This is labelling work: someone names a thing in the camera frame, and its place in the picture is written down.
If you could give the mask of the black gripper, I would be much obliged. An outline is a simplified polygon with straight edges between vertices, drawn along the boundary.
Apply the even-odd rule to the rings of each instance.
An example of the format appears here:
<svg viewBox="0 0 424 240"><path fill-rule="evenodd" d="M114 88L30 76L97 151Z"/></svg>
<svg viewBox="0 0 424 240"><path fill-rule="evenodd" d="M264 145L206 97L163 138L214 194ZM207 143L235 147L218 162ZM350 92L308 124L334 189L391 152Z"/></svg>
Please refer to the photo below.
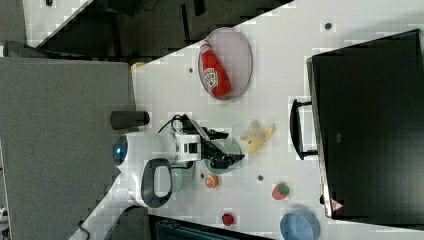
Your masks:
<svg viewBox="0 0 424 240"><path fill-rule="evenodd" d="M233 164L241 161L244 154L227 154L216 147L212 141L218 139L227 139L229 134L214 129L201 127L195 120L190 119L186 114L181 117L183 132L186 134L197 134L200 136L201 156L203 159L211 161L212 168L229 168Z"/></svg>

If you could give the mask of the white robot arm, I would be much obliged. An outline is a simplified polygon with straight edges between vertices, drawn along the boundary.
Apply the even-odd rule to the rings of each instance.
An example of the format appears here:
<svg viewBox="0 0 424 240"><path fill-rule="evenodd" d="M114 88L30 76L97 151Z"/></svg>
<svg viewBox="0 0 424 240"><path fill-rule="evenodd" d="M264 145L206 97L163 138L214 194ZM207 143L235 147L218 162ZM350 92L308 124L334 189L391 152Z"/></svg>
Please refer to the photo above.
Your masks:
<svg viewBox="0 0 424 240"><path fill-rule="evenodd" d="M179 131L131 132L117 140L113 162L119 174L69 240L104 240L126 209L165 205L172 195L173 167L208 160L215 169L227 169L245 157L214 144L227 138L227 133L202 127L187 115L175 118L182 123Z"/></svg>

